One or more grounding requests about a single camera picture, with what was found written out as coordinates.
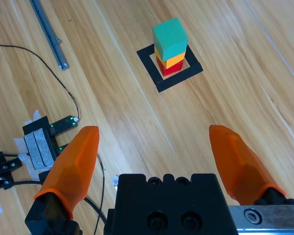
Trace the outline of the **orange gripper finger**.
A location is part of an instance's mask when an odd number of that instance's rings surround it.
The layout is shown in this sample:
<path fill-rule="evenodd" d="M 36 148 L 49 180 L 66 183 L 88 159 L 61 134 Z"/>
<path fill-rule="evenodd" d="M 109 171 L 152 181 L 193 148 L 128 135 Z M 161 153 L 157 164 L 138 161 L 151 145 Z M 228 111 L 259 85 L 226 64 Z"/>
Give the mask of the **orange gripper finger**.
<path fill-rule="evenodd" d="M 81 235 L 73 211 L 88 193 L 95 170 L 99 128 L 85 126 L 57 157 L 34 196 L 25 224 L 33 235 Z"/>
<path fill-rule="evenodd" d="M 239 134 L 222 125 L 210 125 L 215 163 L 228 195 L 240 205 L 294 205 L 260 158 Z"/>

